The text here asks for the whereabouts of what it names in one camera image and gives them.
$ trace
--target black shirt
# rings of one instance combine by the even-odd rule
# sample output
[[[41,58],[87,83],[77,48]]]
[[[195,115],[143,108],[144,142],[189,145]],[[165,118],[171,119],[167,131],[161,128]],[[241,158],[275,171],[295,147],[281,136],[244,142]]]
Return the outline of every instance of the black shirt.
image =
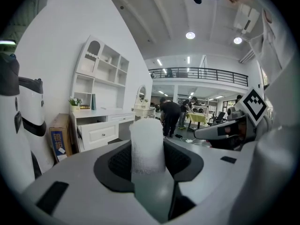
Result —
[[[190,108],[192,108],[192,103],[187,99],[187,100],[185,100],[183,103],[182,103],[182,105],[181,105],[181,112],[183,112],[183,113],[186,113],[187,112],[187,104],[188,104],[188,106],[190,107]]]
[[[166,102],[161,104],[160,110],[165,114],[177,114],[180,113],[180,107],[174,102]]]

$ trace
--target white robot body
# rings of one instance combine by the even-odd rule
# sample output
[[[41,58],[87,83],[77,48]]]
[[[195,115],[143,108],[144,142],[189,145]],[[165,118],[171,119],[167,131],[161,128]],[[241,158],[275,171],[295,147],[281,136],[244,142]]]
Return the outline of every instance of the white robot body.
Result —
[[[19,64],[6,54],[0,63],[0,171],[9,188],[22,193],[35,177],[20,112]]]
[[[41,80],[19,77],[22,120],[32,153],[41,173],[54,165],[53,153],[46,139],[43,87]]]

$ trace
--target round ceiling light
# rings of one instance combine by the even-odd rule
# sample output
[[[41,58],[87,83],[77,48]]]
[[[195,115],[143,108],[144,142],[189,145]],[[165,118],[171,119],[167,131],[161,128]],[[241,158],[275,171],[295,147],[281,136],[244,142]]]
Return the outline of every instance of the round ceiling light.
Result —
[[[243,40],[242,40],[240,37],[236,37],[236,38],[233,40],[233,42],[234,42],[235,44],[240,44],[242,41],[243,41]]]
[[[186,37],[187,37],[187,39],[193,39],[193,38],[196,37],[196,35],[195,35],[195,33],[193,33],[193,32],[188,32],[188,33],[186,34]]]

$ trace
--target white mesh cylinder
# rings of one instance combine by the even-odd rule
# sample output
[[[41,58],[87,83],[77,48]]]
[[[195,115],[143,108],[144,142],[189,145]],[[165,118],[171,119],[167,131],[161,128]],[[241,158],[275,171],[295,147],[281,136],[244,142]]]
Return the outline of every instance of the white mesh cylinder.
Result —
[[[130,126],[132,173],[165,171],[163,126],[153,118],[141,119]]]

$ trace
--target yellow tablecloth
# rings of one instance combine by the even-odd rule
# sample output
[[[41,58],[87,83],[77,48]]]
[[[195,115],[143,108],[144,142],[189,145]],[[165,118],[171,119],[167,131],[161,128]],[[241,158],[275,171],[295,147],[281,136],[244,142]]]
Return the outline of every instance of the yellow tablecloth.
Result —
[[[206,123],[206,116],[201,113],[188,113],[187,117],[190,118],[192,122]]]

